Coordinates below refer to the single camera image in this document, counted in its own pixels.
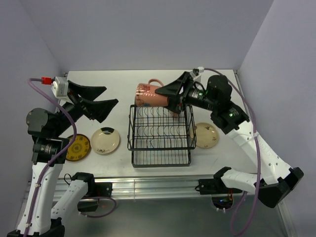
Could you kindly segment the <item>pink floral mug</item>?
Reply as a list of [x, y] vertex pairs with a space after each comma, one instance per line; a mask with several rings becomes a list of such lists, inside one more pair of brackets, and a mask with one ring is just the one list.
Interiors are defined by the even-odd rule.
[[166, 107], [168, 97], [156, 93], [156, 89], [164, 84], [158, 79], [150, 79], [148, 83], [140, 83], [136, 87], [134, 104], [137, 107]]

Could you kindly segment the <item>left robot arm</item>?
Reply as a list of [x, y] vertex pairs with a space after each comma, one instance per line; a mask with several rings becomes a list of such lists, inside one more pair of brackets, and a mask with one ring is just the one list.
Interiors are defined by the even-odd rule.
[[48, 97], [57, 112], [43, 108], [31, 110], [27, 117], [28, 134], [33, 145], [32, 182], [23, 216], [17, 228], [8, 233], [10, 237], [62, 237], [71, 213], [83, 197], [91, 198], [96, 192], [94, 175], [78, 172], [62, 195], [54, 202], [55, 188], [66, 161], [68, 148], [75, 137], [62, 138], [82, 116], [103, 122], [117, 99], [99, 101], [106, 90], [104, 86], [82, 86], [65, 77], [30, 78], [28, 84], [35, 88], [36, 82], [50, 85], [53, 97]]

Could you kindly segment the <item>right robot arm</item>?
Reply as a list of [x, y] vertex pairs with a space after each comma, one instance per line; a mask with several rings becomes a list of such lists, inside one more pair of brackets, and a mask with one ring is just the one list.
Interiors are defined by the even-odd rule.
[[254, 117], [234, 102], [234, 86], [229, 79], [216, 72], [209, 77], [206, 87], [197, 80], [202, 69], [184, 72], [175, 81], [155, 90], [168, 98], [167, 109], [180, 113], [185, 106], [195, 106], [211, 112], [210, 118], [224, 134], [230, 137], [257, 166], [257, 173], [245, 173], [231, 167], [217, 171], [209, 185], [200, 187], [201, 194], [243, 191], [254, 194], [269, 208], [276, 207], [299, 183], [304, 173], [283, 161], [261, 137]]

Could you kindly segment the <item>pink floral small bowl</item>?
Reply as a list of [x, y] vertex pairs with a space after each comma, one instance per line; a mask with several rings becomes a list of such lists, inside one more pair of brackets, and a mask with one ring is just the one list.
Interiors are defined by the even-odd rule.
[[181, 112], [176, 113], [176, 112], [173, 112], [173, 111], [169, 111], [169, 115], [171, 117], [173, 117], [173, 118], [178, 119], [180, 117], [180, 115], [181, 115]]

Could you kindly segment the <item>cream plate green brushstroke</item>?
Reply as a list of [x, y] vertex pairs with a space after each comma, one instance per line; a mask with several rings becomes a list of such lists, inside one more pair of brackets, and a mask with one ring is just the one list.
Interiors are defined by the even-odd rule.
[[111, 127], [97, 129], [91, 139], [93, 151], [99, 155], [109, 155], [120, 145], [120, 135], [118, 131]]

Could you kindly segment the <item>yellow patterned plate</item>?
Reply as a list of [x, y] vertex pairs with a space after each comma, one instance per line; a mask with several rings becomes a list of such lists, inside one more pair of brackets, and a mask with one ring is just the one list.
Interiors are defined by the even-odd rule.
[[67, 150], [66, 160], [70, 162], [81, 161], [89, 155], [90, 151], [90, 139], [83, 134], [78, 134], [73, 144]]

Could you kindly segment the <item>cream plate small motifs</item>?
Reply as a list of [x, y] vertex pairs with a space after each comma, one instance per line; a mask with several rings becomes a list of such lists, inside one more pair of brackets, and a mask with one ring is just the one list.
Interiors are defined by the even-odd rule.
[[196, 138], [196, 145], [200, 148], [210, 149], [219, 142], [219, 134], [214, 126], [200, 122], [191, 128], [191, 138]]

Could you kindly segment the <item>aluminium mounting rail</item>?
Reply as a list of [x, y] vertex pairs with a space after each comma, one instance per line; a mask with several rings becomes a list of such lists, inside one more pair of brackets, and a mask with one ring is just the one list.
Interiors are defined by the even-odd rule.
[[96, 178], [96, 185], [112, 183], [111, 197], [115, 200], [195, 198], [199, 179], [211, 179], [211, 175], [161, 176], [142, 178]]

